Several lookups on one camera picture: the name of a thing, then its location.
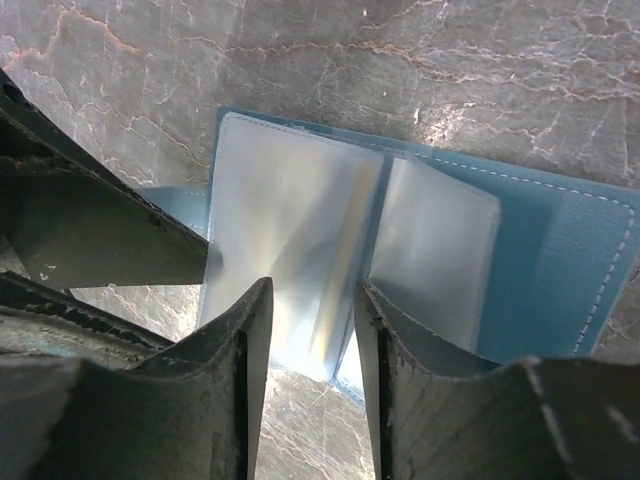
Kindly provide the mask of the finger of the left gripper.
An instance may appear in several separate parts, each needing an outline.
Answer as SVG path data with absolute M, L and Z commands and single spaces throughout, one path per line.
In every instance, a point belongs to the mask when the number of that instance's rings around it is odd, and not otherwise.
M 1 355 L 85 357 L 133 369 L 173 342 L 14 272 L 1 274 Z
M 54 289 L 202 281 L 205 239 L 146 200 L 1 76 L 1 231 Z

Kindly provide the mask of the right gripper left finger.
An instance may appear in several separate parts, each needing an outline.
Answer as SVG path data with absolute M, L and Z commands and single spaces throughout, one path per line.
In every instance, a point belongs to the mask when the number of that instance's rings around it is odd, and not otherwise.
M 273 284 L 133 369 L 1 355 L 5 479 L 251 479 Z

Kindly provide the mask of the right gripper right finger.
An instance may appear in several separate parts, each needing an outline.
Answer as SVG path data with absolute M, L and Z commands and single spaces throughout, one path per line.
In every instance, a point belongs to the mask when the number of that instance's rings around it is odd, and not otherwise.
M 363 282 L 355 329 L 380 479 L 635 479 L 639 368 L 527 356 L 498 365 Z

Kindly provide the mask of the blue card holder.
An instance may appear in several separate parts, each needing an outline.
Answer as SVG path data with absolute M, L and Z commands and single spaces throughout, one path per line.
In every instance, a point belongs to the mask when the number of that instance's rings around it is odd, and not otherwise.
M 223 108 L 209 183 L 142 195 L 204 238 L 201 323 L 274 285 L 270 362 L 362 390 L 358 282 L 496 363 L 590 354 L 639 252 L 636 190 Z

